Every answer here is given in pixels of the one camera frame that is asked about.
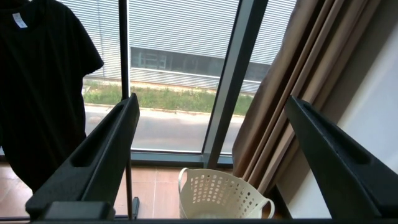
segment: shirt label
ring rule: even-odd
[[[26,23],[22,20],[21,15],[18,13],[14,13],[13,15],[15,23],[19,26],[19,28],[27,28]]]

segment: black t-shirt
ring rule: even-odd
[[[102,66],[86,30],[62,3],[33,0],[0,10],[2,146],[33,191],[86,137],[83,77]]]

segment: white plastic basket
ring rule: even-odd
[[[187,181],[181,189],[184,172]],[[184,168],[178,177],[180,218],[261,218],[262,208],[275,205],[252,185],[233,175],[217,170]]]

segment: floor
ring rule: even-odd
[[[132,168],[132,196],[139,197],[140,200],[138,218],[179,218],[177,189],[180,170],[181,168]],[[8,164],[0,163],[0,217],[28,216],[25,203],[30,196],[30,188],[15,175]],[[117,215],[127,215],[125,178],[119,187],[114,208]]]

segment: road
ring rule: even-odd
[[[94,130],[111,108],[86,106],[86,133]],[[200,152],[210,115],[141,110],[133,149]],[[230,153],[243,118],[232,118],[222,152]]]

